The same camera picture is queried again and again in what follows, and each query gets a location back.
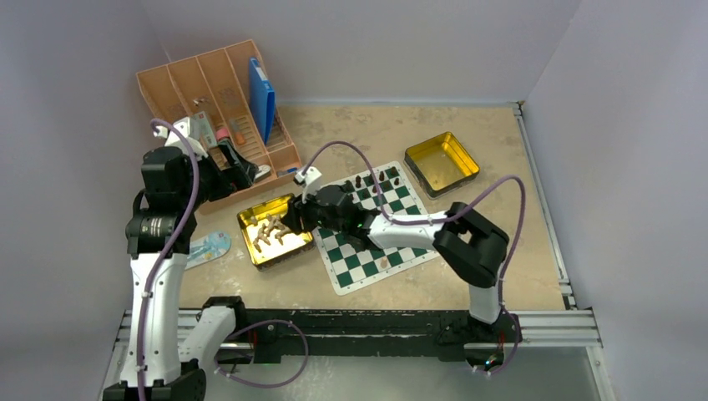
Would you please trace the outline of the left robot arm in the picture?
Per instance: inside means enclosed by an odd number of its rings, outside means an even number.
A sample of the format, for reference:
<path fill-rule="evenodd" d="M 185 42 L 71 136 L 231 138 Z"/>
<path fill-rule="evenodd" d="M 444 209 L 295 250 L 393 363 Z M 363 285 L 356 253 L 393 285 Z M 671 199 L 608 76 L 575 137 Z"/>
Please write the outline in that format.
<path fill-rule="evenodd" d="M 233 191 L 193 140 L 171 137 L 144 155 L 144 188 L 134 198 L 125 235 L 133 277 L 129 346 L 105 400 L 203 400 L 221 343 L 249 330 L 239 296 L 210 297 L 178 339 L 180 288 L 196 228 L 195 210 Z"/>

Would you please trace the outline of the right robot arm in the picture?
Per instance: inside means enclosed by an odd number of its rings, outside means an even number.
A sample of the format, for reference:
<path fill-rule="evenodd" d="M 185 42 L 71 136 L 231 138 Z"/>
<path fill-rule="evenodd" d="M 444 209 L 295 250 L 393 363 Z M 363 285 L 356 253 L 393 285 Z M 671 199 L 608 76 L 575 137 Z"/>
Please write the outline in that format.
<path fill-rule="evenodd" d="M 295 234 L 322 228 L 343 235 L 358 251 L 407 247 L 435 251 L 468 284 L 471 334 L 488 340 L 508 320 L 513 340 L 520 342 L 520 324 L 503 303 L 503 278 L 516 251 L 525 211 L 509 236 L 473 204 L 453 203 L 446 211 L 421 215 L 388 215 L 366 208 L 341 185 L 327 185 L 314 195 L 288 200 L 283 224 Z"/>

